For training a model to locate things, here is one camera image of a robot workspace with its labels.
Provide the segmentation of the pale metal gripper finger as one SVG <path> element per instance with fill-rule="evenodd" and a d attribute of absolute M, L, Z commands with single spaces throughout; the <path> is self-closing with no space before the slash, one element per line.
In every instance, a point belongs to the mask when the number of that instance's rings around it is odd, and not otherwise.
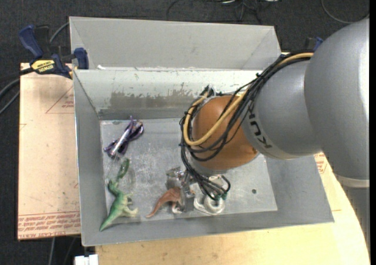
<path fill-rule="evenodd" d="M 181 175 L 180 167 L 173 167 L 166 171 L 166 189 L 171 189 L 174 187 L 181 187 Z"/>
<path fill-rule="evenodd" d="M 183 198 L 183 211 L 191 212 L 194 210 L 194 199 L 195 194 L 189 193 L 185 194 Z"/>

